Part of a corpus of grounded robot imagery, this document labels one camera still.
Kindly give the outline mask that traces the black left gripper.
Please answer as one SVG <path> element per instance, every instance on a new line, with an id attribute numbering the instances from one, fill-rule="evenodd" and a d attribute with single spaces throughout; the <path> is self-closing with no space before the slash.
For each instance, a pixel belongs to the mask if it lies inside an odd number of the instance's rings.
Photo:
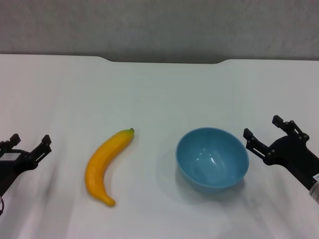
<path id="1" fill-rule="evenodd" d="M 20 143 L 20 137 L 16 133 L 9 140 L 1 141 L 1 149 L 12 149 Z M 34 170 L 40 161 L 51 152 L 51 139 L 45 135 L 41 143 L 31 152 L 15 149 L 10 153 L 18 153 L 16 160 L 0 161 L 0 196 L 2 197 L 17 177 L 29 170 Z"/>

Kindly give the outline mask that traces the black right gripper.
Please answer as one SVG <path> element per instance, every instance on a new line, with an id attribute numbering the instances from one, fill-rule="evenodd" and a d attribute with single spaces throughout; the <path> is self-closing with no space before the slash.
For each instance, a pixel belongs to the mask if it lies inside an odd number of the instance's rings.
<path id="1" fill-rule="evenodd" d="M 275 140 L 268 147 L 246 128 L 243 132 L 243 137 L 247 140 L 246 148 L 260 157 L 266 165 L 285 167 L 304 187 L 310 189 L 316 182 L 314 176 L 319 173 L 319 158 L 306 146 L 309 136 L 293 120 L 283 121 L 278 115 L 273 117 L 272 124 L 287 136 Z"/>

